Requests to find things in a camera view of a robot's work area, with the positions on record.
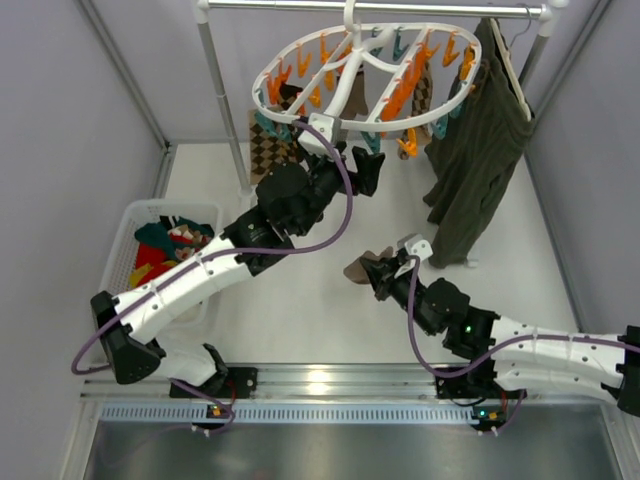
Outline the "tan sock maroon white stripes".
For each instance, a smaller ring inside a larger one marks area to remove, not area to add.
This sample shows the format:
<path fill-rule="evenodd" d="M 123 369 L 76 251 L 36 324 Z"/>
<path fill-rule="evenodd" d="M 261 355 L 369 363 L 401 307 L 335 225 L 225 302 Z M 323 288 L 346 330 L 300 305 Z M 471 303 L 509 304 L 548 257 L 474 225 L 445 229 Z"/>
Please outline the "tan sock maroon white stripes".
<path fill-rule="evenodd" d="M 343 275 L 354 284 L 376 287 L 389 274 L 388 260 L 393 258 L 393 254 L 392 246 L 379 254 L 366 250 L 343 269 Z"/>

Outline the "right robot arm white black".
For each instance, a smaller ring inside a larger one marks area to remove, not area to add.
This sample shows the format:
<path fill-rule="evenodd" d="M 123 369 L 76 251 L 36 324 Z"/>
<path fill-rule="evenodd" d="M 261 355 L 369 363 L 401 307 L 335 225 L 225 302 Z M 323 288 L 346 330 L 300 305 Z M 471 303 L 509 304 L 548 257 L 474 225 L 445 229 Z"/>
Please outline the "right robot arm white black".
<path fill-rule="evenodd" d="M 454 371 L 417 360 L 439 379 L 464 379 L 484 397 L 505 392 L 560 391 L 586 396 L 639 414 L 639 328 L 621 334 L 569 333 L 522 323 L 472 306 L 468 295 L 439 278 L 421 283 L 418 258 L 406 252 L 360 261 L 378 300 L 393 299 L 407 315 L 409 341 L 416 331 L 439 335 L 443 347 L 467 360 Z"/>

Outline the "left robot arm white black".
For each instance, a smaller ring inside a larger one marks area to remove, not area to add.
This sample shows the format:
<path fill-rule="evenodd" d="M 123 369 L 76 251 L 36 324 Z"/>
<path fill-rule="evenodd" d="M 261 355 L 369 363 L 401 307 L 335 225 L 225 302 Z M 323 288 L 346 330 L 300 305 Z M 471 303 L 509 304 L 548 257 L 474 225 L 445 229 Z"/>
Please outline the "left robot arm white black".
<path fill-rule="evenodd" d="M 355 146 L 355 171 L 342 174 L 327 156 L 302 153 L 302 163 L 280 163 L 256 187 L 257 204 L 188 259 L 142 286 L 117 296 L 103 291 L 91 300 L 100 342 L 117 383 L 152 376 L 176 379 L 208 394 L 225 382 L 228 369 L 207 343 L 186 344 L 170 324 L 210 296 L 253 278 L 294 249 L 322 220 L 338 193 L 372 196 L 385 160 Z"/>

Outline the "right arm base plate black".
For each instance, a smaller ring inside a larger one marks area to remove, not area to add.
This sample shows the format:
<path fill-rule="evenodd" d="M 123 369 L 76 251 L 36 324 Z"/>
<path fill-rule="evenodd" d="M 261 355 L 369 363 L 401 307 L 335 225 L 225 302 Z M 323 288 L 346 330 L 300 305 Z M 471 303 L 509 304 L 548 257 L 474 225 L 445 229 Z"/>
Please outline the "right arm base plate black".
<path fill-rule="evenodd" d="M 491 365 L 480 366 L 454 378 L 437 377 L 437 397 L 446 400 L 511 400 L 519 397 L 519 390 L 505 390 L 497 383 L 496 378 L 497 374 Z"/>

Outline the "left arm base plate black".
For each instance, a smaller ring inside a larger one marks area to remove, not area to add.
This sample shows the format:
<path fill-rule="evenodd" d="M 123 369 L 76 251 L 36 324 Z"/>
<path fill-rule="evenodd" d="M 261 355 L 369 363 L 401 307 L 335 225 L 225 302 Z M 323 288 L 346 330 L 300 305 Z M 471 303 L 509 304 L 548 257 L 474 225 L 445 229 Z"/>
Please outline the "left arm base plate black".
<path fill-rule="evenodd" d="M 216 399 L 248 399 L 257 387 L 258 369 L 254 367 L 229 367 L 218 372 L 199 387 L 201 393 Z"/>

